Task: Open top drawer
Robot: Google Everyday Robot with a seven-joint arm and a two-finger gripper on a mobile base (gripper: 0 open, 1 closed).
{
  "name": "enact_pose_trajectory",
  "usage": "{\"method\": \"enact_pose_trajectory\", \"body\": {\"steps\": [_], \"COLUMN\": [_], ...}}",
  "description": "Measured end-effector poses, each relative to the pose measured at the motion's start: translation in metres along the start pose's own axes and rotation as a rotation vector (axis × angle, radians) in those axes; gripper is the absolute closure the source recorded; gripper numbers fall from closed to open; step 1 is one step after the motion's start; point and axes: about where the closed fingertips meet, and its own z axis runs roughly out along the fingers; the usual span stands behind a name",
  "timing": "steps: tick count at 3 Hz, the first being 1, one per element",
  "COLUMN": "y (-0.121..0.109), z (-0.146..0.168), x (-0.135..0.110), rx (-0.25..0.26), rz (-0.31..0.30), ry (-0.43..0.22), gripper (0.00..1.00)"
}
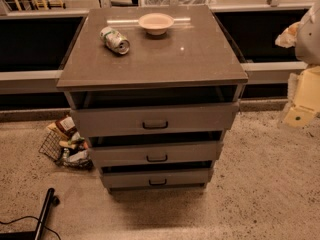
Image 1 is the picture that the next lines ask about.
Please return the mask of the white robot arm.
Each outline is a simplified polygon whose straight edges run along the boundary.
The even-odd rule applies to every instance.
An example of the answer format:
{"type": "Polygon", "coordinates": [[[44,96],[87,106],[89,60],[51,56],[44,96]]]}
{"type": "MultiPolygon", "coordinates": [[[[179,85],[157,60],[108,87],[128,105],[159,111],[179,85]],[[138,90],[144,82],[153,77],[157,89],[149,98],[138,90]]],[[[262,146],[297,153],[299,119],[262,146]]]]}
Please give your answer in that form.
{"type": "Polygon", "coordinates": [[[277,46],[293,47],[298,60],[307,64],[288,79],[288,102],[280,123],[303,128],[320,113],[320,1],[316,1],[299,22],[287,27],[275,40],[277,46]]]}

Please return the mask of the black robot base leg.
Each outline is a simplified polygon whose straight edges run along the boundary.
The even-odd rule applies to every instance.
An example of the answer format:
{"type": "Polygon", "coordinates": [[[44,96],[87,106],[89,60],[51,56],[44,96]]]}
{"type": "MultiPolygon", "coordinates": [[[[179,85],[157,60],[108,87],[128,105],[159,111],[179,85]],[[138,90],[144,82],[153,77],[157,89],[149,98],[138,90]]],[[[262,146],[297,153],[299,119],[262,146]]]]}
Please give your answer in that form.
{"type": "Polygon", "coordinates": [[[59,198],[55,195],[55,189],[49,188],[47,190],[40,215],[35,217],[37,221],[36,227],[31,231],[1,233],[0,240],[41,240],[44,230],[53,232],[46,226],[46,221],[49,217],[52,206],[57,206],[60,203],[59,198]]]}

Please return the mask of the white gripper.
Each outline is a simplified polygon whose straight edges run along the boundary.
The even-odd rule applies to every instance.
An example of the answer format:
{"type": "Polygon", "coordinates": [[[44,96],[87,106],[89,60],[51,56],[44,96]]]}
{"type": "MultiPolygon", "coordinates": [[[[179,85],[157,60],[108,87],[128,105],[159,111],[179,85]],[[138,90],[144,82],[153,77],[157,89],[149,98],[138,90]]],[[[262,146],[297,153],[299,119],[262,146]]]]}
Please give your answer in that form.
{"type": "MultiPolygon", "coordinates": [[[[287,27],[275,40],[279,47],[294,47],[299,23],[287,27]]],[[[291,73],[288,80],[289,110],[283,123],[296,128],[308,125],[320,112],[320,66],[309,66],[299,75],[291,73]]]]}

